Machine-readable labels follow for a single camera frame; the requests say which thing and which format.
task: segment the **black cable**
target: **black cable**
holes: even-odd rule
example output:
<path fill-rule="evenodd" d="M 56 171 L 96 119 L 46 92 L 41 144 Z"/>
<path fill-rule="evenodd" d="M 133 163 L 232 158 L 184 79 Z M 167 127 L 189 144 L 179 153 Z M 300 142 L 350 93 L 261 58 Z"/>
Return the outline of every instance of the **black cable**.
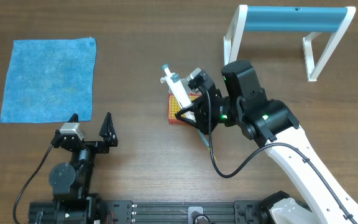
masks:
<path fill-rule="evenodd" d="M 40 164 L 38 165 L 37 169 L 34 171 L 34 173 L 31 175 L 31 177 L 28 179 L 28 181 L 24 184 L 22 190 L 20 191 L 19 195 L 17 196 L 15 205 L 13 206 L 13 220 L 15 221 L 16 224 L 19 224 L 19 221 L 17 221 L 16 218 L 16 208 L 17 208 L 17 204 L 19 203 L 20 198 L 22 197 L 22 194 L 25 190 L 25 188 L 28 186 L 28 184 L 30 183 L 30 181 L 34 178 L 34 176 L 38 173 L 38 171 L 41 169 L 42 165 L 44 164 L 50 150 L 52 149 L 52 145 L 49 146 L 47 152 L 45 153 L 44 157 L 42 158 Z"/>
<path fill-rule="evenodd" d="M 214 151 L 212 148 L 212 109 L 211 109 L 211 98 L 209 96 L 208 90 L 206 88 L 204 88 L 203 86 L 200 86 L 199 88 L 202 88 L 206 94 L 207 97 L 207 102 L 208 102 L 208 139 L 209 139 L 209 152 L 211 154 L 211 161 L 212 161 L 212 165 L 215 169 L 215 171 L 223 178 L 231 178 L 234 177 L 236 174 L 238 174 L 240 172 L 240 170 L 242 168 L 244 168 L 244 166 L 247 165 L 247 163 L 254 158 L 258 153 L 270 148 L 270 147 L 274 147 L 274 146 L 284 146 L 287 147 L 289 149 L 294 150 L 300 157 L 302 157 L 303 162 L 308 163 L 309 166 L 314 170 L 314 172 L 317 174 L 317 176 L 321 179 L 321 181 L 323 182 L 323 184 L 326 186 L 326 188 L 328 189 L 329 193 L 333 196 L 333 198 L 335 199 L 336 203 L 339 205 L 339 208 L 343 211 L 343 213 L 345 214 L 346 218 L 348 218 L 353 224 L 356 224 L 357 222 L 353 219 L 353 216 L 346 210 L 345 206 L 342 204 L 342 202 L 340 201 L 340 199 L 338 198 L 338 196 L 335 194 L 334 190 L 331 188 L 331 186 L 329 186 L 329 184 L 327 183 L 326 179 L 321 175 L 321 173 L 319 172 L 319 170 L 314 166 L 314 164 L 310 161 L 309 158 L 307 158 L 301 151 L 299 151 L 299 149 L 295 148 L 294 146 L 290 145 L 290 144 L 286 144 L 286 143 L 282 143 L 282 142 L 274 142 L 271 144 L 268 144 L 266 146 L 260 147 L 259 149 L 255 150 L 253 153 L 251 153 L 251 155 L 249 155 L 244 162 L 242 162 L 242 164 L 231 174 L 225 175 L 223 174 L 217 167 L 216 163 L 215 163 L 215 158 L 214 158 Z"/>

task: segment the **square blue cloth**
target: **square blue cloth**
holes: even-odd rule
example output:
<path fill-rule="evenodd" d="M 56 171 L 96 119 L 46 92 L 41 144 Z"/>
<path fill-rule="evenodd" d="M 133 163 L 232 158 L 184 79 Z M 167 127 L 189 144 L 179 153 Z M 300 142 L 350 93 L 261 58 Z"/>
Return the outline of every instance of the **square blue cloth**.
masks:
<path fill-rule="evenodd" d="M 90 121 L 95 59 L 94 38 L 15 40 L 0 122 Z"/>

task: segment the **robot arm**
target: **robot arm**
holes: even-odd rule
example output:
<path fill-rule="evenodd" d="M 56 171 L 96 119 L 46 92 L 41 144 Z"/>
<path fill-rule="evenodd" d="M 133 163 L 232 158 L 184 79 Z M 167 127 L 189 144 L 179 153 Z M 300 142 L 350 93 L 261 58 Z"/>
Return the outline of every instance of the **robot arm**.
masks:
<path fill-rule="evenodd" d="M 226 97 L 221 96 L 204 70 L 197 71 L 198 74 L 192 72 L 187 78 L 188 86 L 203 96 L 178 112 L 177 119 L 204 134 L 209 134 L 209 126 L 214 129 L 218 123 L 236 124 L 243 135 L 259 147 L 272 144 L 266 149 L 267 154 L 289 176 L 313 212 L 301 207 L 296 209 L 295 201 L 284 197 L 265 208 L 271 221 L 279 224 L 301 223 L 299 219 L 303 219 L 302 223 L 358 223 L 358 204 L 321 162 L 290 109 L 281 101 L 267 99 L 249 61 L 235 61 L 222 69 L 229 93 Z M 183 96 L 175 95 L 175 98 L 180 100 Z M 195 119 L 182 117 L 189 111 L 194 113 Z M 278 142 L 294 146 L 298 152 L 288 146 L 278 146 Z"/>

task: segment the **wooden table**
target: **wooden table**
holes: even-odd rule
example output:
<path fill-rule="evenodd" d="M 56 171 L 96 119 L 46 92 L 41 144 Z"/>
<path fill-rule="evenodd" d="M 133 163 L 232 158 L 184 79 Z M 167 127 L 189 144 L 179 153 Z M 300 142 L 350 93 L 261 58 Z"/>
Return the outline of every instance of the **wooden table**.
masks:
<path fill-rule="evenodd" d="M 258 1 L 0 1 L 0 113 L 13 40 L 94 37 L 93 117 L 81 124 L 98 139 L 107 111 L 119 147 L 98 155 L 91 191 L 106 200 L 232 202 L 260 200 L 284 190 L 300 198 L 285 173 L 261 154 L 237 176 L 220 178 L 194 128 L 169 125 L 161 65 L 188 75 L 209 72 L 224 95 L 220 76 L 223 35 L 239 4 Z M 300 120 L 320 158 L 358 202 L 358 1 L 264 1 L 271 6 L 355 5 L 356 16 L 316 83 L 306 81 L 301 38 L 294 33 L 246 33 L 239 59 L 250 59 L 269 98 L 284 101 Z M 328 35 L 314 41 L 321 54 Z M 0 123 L 0 223 L 12 223 L 14 201 L 61 123 Z M 238 127 L 213 133 L 218 166 L 234 170 L 256 144 Z M 50 169 L 70 160 L 53 149 L 19 204 L 27 222 L 29 202 L 51 201 Z"/>

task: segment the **white leg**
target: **white leg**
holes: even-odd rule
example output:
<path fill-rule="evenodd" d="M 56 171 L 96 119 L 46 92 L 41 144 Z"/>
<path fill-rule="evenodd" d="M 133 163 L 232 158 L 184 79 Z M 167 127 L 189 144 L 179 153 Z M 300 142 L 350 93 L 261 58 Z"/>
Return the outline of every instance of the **white leg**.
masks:
<path fill-rule="evenodd" d="M 246 26 L 247 12 L 247 5 L 239 5 L 231 20 L 229 29 L 223 37 L 224 65 L 237 60 L 242 33 Z"/>
<path fill-rule="evenodd" d="M 338 30 L 335 33 L 333 33 L 329 38 L 327 46 L 324 49 L 324 52 L 321 55 L 315 67 L 314 67 L 314 60 L 313 60 L 313 51 L 311 49 L 311 40 L 313 40 L 313 38 L 315 38 L 316 35 L 314 32 L 312 32 L 307 37 L 303 38 L 303 49 L 305 52 L 306 72 L 308 74 L 309 82 L 317 81 L 318 75 L 326 65 L 330 56 L 333 54 L 342 36 L 345 34 L 347 28 L 349 27 L 349 24 L 352 22 L 355 13 L 356 13 L 355 7 L 352 6 L 347 7 L 347 14 L 345 18 L 341 22 L 341 25 L 339 25 Z"/>

